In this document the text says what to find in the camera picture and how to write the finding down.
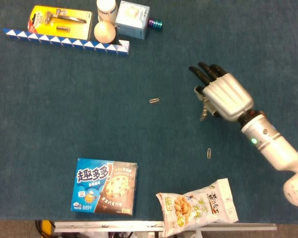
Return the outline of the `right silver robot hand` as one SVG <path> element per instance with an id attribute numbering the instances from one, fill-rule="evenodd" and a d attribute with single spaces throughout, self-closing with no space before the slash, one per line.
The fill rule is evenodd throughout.
<path id="1" fill-rule="evenodd" d="M 251 95 L 231 73 L 217 64 L 199 62 L 198 65 L 199 68 L 190 66 L 189 70 L 204 83 L 204 86 L 194 88 L 197 98 L 203 103 L 201 119 L 210 113 L 235 122 L 254 107 Z"/>

